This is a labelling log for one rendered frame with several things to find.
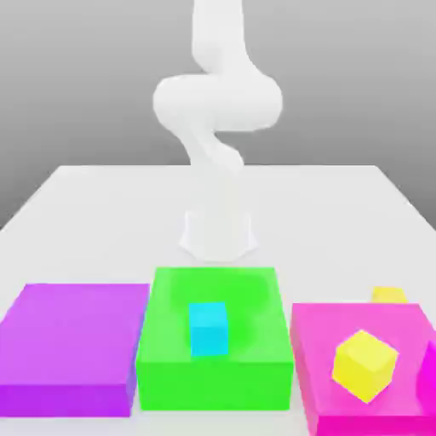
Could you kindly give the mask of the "small cyan cube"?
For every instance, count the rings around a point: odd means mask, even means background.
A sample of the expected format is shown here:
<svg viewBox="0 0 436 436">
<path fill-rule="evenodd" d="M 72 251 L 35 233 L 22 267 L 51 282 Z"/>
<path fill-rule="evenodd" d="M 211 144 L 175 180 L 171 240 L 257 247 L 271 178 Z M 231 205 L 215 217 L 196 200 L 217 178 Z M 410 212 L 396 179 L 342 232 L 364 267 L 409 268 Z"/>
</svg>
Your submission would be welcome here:
<svg viewBox="0 0 436 436">
<path fill-rule="evenodd" d="M 229 333 L 225 302 L 190 303 L 188 313 L 191 355 L 228 355 Z"/>
</svg>

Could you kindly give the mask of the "small yellow cube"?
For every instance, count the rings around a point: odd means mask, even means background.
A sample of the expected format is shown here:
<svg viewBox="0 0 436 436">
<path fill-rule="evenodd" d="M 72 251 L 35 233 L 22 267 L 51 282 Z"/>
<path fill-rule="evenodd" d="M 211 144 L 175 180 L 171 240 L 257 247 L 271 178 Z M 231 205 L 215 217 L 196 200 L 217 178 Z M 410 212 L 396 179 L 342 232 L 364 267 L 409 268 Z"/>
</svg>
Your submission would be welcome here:
<svg viewBox="0 0 436 436">
<path fill-rule="evenodd" d="M 393 379 L 399 352 L 365 330 L 336 347 L 331 378 L 369 404 Z"/>
<path fill-rule="evenodd" d="M 408 299 L 401 288 L 375 286 L 372 290 L 371 301 L 373 303 L 406 304 Z"/>
</svg>

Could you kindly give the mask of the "large pink box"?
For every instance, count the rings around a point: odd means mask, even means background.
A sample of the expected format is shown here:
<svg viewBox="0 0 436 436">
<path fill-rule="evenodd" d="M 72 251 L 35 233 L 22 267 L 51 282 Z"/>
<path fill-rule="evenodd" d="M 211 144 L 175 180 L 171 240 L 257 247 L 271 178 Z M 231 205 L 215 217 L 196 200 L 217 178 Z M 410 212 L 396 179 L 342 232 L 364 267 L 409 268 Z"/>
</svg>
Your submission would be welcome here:
<svg viewBox="0 0 436 436">
<path fill-rule="evenodd" d="M 399 352 L 392 382 L 369 404 L 331 378 L 336 347 L 365 330 Z M 436 436 L 436 330 L 417 304 L 296 303 L 291 342 L 311 436 Z"/>
</svg>

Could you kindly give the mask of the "large green box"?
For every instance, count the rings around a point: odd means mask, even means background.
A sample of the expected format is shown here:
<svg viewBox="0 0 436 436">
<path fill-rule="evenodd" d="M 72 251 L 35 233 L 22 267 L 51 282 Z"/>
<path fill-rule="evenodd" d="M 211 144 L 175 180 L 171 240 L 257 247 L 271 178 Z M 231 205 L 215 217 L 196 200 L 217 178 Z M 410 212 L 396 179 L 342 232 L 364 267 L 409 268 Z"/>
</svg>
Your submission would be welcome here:
<svg viewBox="0 0 436 436">
<path fill-rule="evenodd" d="M 193 357 L 192 303 L 226 306 L 229 351 Z M 158 267 L 136 358 L 143 410 L 287 410 L 294 358 L 272 267 Z"/>
</svg>

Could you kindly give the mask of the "large purple box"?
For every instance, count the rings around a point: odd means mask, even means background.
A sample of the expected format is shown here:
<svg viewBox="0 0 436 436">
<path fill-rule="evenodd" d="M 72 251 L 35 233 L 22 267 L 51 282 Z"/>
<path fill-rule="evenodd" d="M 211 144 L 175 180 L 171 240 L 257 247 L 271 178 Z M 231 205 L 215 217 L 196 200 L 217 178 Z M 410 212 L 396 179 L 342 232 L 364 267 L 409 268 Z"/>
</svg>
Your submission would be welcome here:
<svg viewBox="0 0 436 436">
<path fill-rule="evenodd" d="M 149 284 L 28 284 L 0 321 L 0 417 L 128 417 Z"/>
</svg>

